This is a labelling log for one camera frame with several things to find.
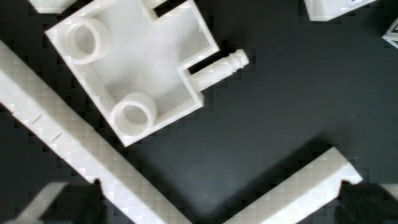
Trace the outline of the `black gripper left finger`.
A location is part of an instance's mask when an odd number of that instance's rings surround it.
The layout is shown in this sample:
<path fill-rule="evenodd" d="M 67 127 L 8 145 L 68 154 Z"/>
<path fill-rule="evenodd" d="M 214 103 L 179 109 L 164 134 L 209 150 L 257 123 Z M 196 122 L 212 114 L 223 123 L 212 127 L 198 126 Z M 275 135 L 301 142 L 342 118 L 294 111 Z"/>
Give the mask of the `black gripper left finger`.
<path fill-rule="evenodd" d="M 51 182 L 10 224 L 106 224 L 100 182 Z"/>

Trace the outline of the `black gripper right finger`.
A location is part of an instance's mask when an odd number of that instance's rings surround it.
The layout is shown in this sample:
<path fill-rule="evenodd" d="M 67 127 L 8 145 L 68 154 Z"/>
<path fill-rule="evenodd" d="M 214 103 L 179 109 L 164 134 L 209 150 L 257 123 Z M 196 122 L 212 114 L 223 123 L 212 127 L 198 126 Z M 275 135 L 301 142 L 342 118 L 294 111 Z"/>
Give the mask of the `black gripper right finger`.
<path fill-rule="evenodd" d="M 398 224 L 398 183 L 340 182 L 335 224 Z"/>

